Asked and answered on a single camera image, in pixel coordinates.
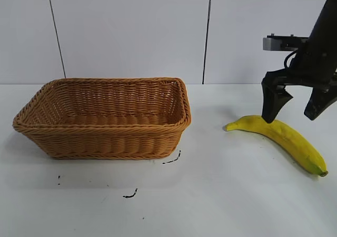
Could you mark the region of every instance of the robotic arm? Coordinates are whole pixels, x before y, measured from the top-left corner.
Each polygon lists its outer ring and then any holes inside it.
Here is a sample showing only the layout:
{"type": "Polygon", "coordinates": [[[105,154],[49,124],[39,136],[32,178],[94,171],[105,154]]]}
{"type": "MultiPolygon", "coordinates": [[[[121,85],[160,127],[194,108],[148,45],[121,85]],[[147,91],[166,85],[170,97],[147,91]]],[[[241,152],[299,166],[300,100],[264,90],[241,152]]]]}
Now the robotic arm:
{"type": "Polygon", "coordinates": [[[262,80],[262,117],[271,123],[292,96],[287,85],[312,87],[304,115],[314,120],[337,101],[337,0],[326,0],[309,38],[269,35],[263,49],[292,51],[284,69],[267,72],[262,80]]]}

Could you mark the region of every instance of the black scuff mark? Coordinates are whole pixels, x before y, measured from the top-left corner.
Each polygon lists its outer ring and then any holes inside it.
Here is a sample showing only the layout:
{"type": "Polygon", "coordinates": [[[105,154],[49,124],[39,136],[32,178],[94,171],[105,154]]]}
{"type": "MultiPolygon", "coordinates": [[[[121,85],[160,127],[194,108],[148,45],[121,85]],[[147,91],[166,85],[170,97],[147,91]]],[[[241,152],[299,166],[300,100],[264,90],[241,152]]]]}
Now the black scuff mark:
{"type": "Polygon", "coordinates": [[[131,196],[123,196],[123,197],[126,198],[126,199],[133,198],[133,197],[136,195],[137,191],[138,191],[138,188],[136,188],[136,190],[135,190],[135,192],[133,193],[133,195],[131,195],[131,196]]]}
{"type": "Polygon", "coordinates": [[[181,150],[179,150],[179,154],[178,154],[178,157],[177,157],[176,159],[174,159],[174,160],[172,160],[172,161],[169,161],[169,162],[163,162],[163,164],[166,164],[166,163],[172,163],[172,162],[177,161],[177,160],[179,159],[180,155],[181,155],[181,150]]]}
{"type": "Polygon", "coordinates": [[[101,201],[101,204],[103,204],[103,202],[106,200],[107,196],[101,201]]]}

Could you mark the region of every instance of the tabletop surface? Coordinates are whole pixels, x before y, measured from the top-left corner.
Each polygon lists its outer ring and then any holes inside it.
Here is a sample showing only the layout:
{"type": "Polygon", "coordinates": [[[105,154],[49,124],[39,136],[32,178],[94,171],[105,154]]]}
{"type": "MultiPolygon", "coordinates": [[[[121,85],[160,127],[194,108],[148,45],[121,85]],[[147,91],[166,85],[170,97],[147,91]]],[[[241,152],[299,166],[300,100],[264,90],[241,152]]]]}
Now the tabletop surface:
{"type": "Polygon", "coordinates": [[[309,88],[288,87],[294,99],[277,118],[321,152],[324,178],[261,135],[224,132],[261,113],[260,85],[188,85],[192,124],[154,161],[49,158],[12,129],[40,87],[0,85],[1,237],[336,235],[337,104],[308,120],[309,88]]]}

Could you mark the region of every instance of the banana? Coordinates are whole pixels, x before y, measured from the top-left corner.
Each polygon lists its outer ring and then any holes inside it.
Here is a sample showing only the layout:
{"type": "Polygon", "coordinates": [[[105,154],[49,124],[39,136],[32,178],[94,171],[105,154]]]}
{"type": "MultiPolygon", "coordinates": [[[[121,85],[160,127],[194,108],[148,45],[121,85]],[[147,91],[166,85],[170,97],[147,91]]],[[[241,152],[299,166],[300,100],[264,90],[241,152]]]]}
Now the banana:
{"type": "Polygon", "coordinates": [[[309,173],[322,177],[328,174],[319,152],[300,133],[281,121],[274,120],[268,124],[260,116],[244,116],[228,124],[225,130],[262,134],[283,147],[309,173]]]}

